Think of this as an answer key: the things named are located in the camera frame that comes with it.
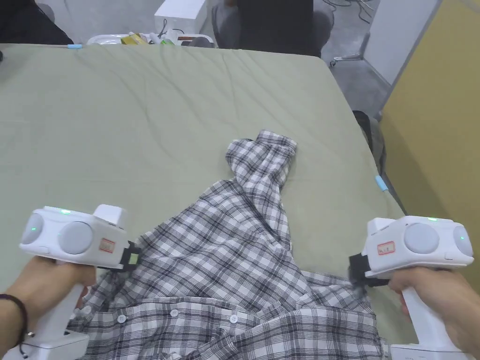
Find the checkered shirt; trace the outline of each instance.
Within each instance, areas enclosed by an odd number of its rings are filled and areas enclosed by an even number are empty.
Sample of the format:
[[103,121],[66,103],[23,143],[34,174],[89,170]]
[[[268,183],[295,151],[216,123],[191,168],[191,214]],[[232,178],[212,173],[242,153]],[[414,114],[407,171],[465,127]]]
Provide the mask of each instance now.
[[69,328],[85,359],[383,359],[362,290],[300,271],[280,189],[297,144],[234,141],[221,180],[138,239],[132,273],[107,272]]

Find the yellow wall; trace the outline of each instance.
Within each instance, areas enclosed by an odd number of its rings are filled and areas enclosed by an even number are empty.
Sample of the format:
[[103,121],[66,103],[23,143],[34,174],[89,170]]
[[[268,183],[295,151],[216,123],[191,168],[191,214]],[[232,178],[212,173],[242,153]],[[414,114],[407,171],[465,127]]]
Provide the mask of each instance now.
[[[480,6],[480,0],[469,0]],[[467,228],[480,291],[480,12],[444,0],[384,109],[387,174],[412,215]]]

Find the red label sticker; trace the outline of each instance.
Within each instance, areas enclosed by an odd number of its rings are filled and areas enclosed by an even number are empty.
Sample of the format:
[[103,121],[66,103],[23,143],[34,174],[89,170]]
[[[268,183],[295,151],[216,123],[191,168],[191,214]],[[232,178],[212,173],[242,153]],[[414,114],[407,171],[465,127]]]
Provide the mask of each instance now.
[[393,241],[386,242],[377,246],[379,255],[387,255],[395,252],[395,243]]
[[115,249],[115,243],[113,241],[107,240],[107,239],[102,239],[100,242],[100,251],[105,251],[109,253],[113,253],[113,250]]

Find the mattress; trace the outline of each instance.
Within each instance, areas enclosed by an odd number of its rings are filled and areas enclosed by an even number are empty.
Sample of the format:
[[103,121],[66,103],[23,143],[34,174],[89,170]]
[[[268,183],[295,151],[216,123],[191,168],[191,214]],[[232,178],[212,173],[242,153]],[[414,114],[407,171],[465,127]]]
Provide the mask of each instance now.
[[[229,179],[229,143],[262,129],[298,142],[282,191],[302,270],[346,276],[367,221],[398,218],[348,104],[314,57],[174,46],[2,45],[1,284],[27,256],[33,209],[126,208],[134,239]],[[415,339],[396,294],[369,290],[380,335]]]

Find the bracelet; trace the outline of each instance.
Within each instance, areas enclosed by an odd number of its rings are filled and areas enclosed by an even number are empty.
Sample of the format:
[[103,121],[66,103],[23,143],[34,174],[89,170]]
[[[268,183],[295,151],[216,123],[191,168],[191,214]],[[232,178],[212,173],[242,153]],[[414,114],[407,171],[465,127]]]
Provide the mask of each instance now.
[[0,294],[0,299],[13,301],[18,306],[18,308],[20,309],[20,312],[22,313],[22,329],[20,330],[20,335],[18,336],[18,341],[15,344],[15,346],[19,347],[22,357],[24,359],[27,359],[28,355],[26,355],[22,350],[22,343],[25,340],[25,335],[28,330],[28,315],[27,315],[27,309],[25,307],[25,304],[19,298],[13,295]]

